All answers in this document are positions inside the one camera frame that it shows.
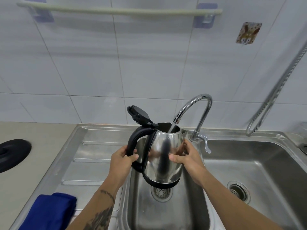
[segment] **person's left hand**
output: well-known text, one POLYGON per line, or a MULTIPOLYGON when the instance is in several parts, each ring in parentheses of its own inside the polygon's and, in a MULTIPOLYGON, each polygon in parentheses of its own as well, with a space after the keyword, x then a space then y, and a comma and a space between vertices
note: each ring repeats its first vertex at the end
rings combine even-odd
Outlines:
POLYGON ((111 164, 108 177, 111 177, 118 183, 118 188, 124 185, 130 172, 132 162, 138 159, 138 154, 126 156, 127 145, 122 146, 111 156, 111 164))

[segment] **double bowl sink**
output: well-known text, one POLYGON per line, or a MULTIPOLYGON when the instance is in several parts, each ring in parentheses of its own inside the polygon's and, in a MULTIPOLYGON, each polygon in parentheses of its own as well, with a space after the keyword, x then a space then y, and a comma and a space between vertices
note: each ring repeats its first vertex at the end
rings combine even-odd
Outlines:
MULTIPOLYGON (((136 127, 79 124, 10 228, 18 229, 39 194, 78 198, 74 218, 106 178, 113 152, 136 127)), ((283 229, 307 229, 307 157, 281 132, 204 131, 194 144, 206 168, 239 199, 283 229)), ((137 143, 142 152, 145 139, 137 143)), ((171 189, 151 187, 135 170, 117 193, 110 230, 225 229, 207 195, 183 168, 171 189)))

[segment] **kettle handle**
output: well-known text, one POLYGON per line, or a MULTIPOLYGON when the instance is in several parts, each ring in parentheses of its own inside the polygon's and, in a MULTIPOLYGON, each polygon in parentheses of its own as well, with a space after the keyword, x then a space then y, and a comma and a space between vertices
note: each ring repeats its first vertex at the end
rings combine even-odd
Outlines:
MULTIPOLYGON (((146 136, 146 135, 151 135, 151 140, 150 140, 150 145, 151 145, 151 141, 154 139, 153 136, 156 132, 156 129, 152 129, 151 127, 144 127, 144 126, 140 126, 138 127, 130 136, 129 138, 129 141, 128 141, 128 145, 127 145, 127 149, 126 149, 126 154, 127 156, 132 156, 133 155, 133 151, 136 147, 136 143, 138 142, 138 139, 140 139, 141 137, 143 136, 146 136)), ((140 173, 143 173, 144 171, 144 165, 145 165, 145 159, 147 158, 148 156, 148 150, 149 148, 148 147, 144 147, 144 152, 143 152, 143 158, 142 158, 142 163, 138 162, 138 161, 135 161, 132 163, 132 167, 140 172, 140 173)))

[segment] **tattooed arm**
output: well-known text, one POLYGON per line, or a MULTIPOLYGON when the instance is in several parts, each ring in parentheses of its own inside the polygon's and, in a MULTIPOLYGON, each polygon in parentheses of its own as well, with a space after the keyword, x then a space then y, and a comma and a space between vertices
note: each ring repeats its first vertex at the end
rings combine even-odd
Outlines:
POLYGON ((111 157, 110 171, 83 211, 66 230, 107 230, 118 189, 125 183, 131 163, 138 155, 125 156, 127 146, 121 147, 111 157))

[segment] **chrome faucet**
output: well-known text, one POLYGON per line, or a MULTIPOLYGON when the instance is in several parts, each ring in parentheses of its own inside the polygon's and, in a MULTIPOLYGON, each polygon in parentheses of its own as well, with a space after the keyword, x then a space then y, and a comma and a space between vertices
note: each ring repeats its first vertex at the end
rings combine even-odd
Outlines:
POLYGON ((211 153, 211 150, 209 149, 208 147, 208 138, 206 135, 200 135, 199 132, 201 130, 201 126, 203 125, 208 113, 209 113, 209 110, 211 108, 211 105, 212 105, 212 97, 211 95, 209 94, 206 94, 206 93, 203 93, 203 94, 200 94, 194 98, 192 98, 190 101, 188 101, 181 109, 180 111, 178 112, 178 114, 175 116, 173 122, 175 124, 178 124, 179 121, 181 120, 181 117, 183 116, 183 114, 187 111, 187 109, 189 109, 194 103, 202 100, 202 99, 206 99, 208 100, 208 103, 207 103, 207 107, 196 127, 196 129, 194 130, 194 132, 189 136, 189 139, 190 141, 192 142, 196 142, 198 139, 202 139, 205 141, 205 150, 207 153, 211 153))

